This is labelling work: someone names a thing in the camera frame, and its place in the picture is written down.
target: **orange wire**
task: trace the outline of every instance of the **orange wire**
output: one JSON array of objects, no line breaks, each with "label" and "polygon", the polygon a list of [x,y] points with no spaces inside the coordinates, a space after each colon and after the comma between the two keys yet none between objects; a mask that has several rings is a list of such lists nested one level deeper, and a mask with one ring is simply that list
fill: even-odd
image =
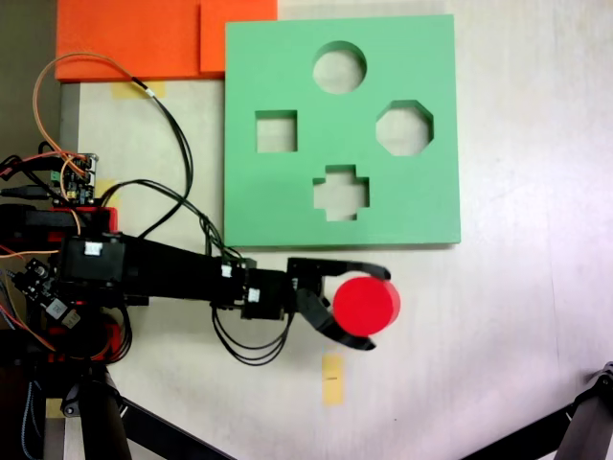
[{"label": "orange wire", "polygon": [[[66,189],[64,188],[64,173],[66,172],[66,167],[71,164],[73,164],[73,160],[68,158],[64,162],[64,166],[61,167],[61,171],[59,172],[59,189],[61,190],[61,195],[66,201],[68,201],[68,195],[66,194]],[[70,212],[72,213],[73,218],[75,218],[75,224],[77,225],[77,235],[80,235],[79,216],[77,216],[77,213],[73,209],[71,209]]]},{"label": "orange wire", "polygon": [[[61,60],[64,60],[64,59],[67,59],[67,58],[74,58],[74,57],[89,57],[89,58],[96,58],[96,59],[104,60],[104,61],[109,62],[110,64],[114,65],[117,69],[119,69],[122,73],[124,73],[129,79],[132,80],[132,78],[133,78],[132,74],[130,74],[123,67],[122,64],[117,62],[112,57],[108,57],[108,56],[101,55],[101,54],[98,54],[98,53],[90,53],[90,52],[86,52],[86,51],[76,51],[74,53],[66,53],[65,55],[58,56],[54,60],[49,62],[42,69],[42,71],[38,75],[38,78],[36,79],[36,84],[34,85],[34,93],[33,93],[33,96],[32,96],[32,109],[33,109],[33,112],[34,112],[34,119],[36,120],[36,125],[38,126],[38,130],[40,131],[40,134],[42,134],[42,137],[45,138],[45,140],[52,146],[52,148],[54,150],[58,150],[58,151],[62,151],[61,147],[49,135],[49,133],[45,129],[45,126],[42,124],[42,121],[40,119],[40,113],[39,113],[39,110],[38,110],[38,94],[40,92],[40,85],[41,85],[43,79],[45,78],[45,76],[47,75],[47,73],[51,70],[51,68],[54,67]],[[78,168],[75,165],[72,165],[71,169],[73,171],[75,171],[76,173],[83,174],[83,170],[81,170],[80,168]]]},{"label": "orange wire", "polygon": [[47,340],[45,340],[44,338],[42,338],[40,335],[38,335],[37,333],[35,333],[33,330],[31,330],[28,326],[26,326],[23,322],[19,321],[18,319],[16,319],[14,316],[12,316],[7,309],[4,307],[4,305],[0,304],[0,310],[2,310],[4,312],[4,314],[18,327],[20,327],[21,329],[23,329],[24,331],[28,331],[30,334],[32,334],[40,343],[42,343],[45,347],[47,347],[49,350],[51,350],[52,352],[55,352],[56,349],[53,347],[53,345],[51,345],[51,343],[49,343]]},{"label": "orange wire", "polygon": [[10,259],[12,257],[30,256],[34,254],[57,254],[59,251],[22,251],[22,252],[11,251],[11,252],[12,254],[8,256],[0,256],[0,259]]},{"label": "orange wire", "polygon": [[5,252],[8,252],[9,254],[12,254],[14,257],[18,257],[22,261],[26,260],[26,258],[23,257],[21,254],[17,254],[15,251],[13,251],[12,249],[8,249],[6,246],[4,246],[2,244],[0,244],[0,249],[2,249]]}]

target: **orange foam block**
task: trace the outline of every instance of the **orange foam block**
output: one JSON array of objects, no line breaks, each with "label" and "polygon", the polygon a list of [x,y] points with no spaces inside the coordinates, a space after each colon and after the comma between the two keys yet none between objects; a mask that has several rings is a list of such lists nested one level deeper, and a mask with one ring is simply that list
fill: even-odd
[{"label": "orange foam block", "polygon": [[226,23],[277,20],[277,0],[202,0],[200,72],[222,79],[226,70]]},{"label": "orange foam block", "polygon": [[[222,78],[225,23],[276,17],[276,0],[58,0],[57,55],[107,55],[142,80]],[[125,80],[88,57],[60,62],[56,78]]]}]

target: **red wire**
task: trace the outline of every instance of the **red wire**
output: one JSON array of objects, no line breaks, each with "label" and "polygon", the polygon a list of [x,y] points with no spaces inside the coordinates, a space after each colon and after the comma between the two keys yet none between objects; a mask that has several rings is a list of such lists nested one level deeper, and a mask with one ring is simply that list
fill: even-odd
[{"label": "red wire", "polygon": [[5,309],[4,305],[0,304],[0,310],[2,310],[4,312],[4,314],[13,322],[15,323],[17,326],[19,326],[21,329],[26,329],[26,327],[21,324],[21,321],[15,319],[8,311],[7,309]]}]

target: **black tripod leg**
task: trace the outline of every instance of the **black tripod leg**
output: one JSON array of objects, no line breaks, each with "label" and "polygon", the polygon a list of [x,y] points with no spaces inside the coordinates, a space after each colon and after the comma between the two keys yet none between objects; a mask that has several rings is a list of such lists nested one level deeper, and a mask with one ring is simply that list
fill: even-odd
[{"label": "black tripod leg", "polygon": [[559,446],[556,460],[604,460],[613,435],[613,414],[600,395],[582,402]]},{"label": "black tripod leg", "polygon": [[127,437],[167,460],[235,460],[132,401],[124,400]]},{"label": "black tripod leg", "polygon": [[132,460],[117,400],[106,388],[85,383],[79,412],[87,460]]},{"label": "black tripod leg", "polygon": [[537,460],[557,449],[570,421],[572,405],[559,409],[463,460]]}]

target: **green foam board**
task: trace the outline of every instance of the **green foam board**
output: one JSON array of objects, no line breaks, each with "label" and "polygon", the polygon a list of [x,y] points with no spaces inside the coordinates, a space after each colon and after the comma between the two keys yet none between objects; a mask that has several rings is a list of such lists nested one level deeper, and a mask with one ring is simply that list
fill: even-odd
[{"label": "green foam board", "polygon": [[[460,241],[452,16],[230,23],[226,43],[226,243]],[[363,56],[366,75],[352,92],[331,94],[313,67],[343,45]],[[397,106],[432,122],[417,155],[393,156],[376,139],[377,120]],[[291,114],[295,149],[258,152],[266,114]],[[368,207],[355,220],[327,221],[314,208],[313,184],[338,168],[368,180]]]}]

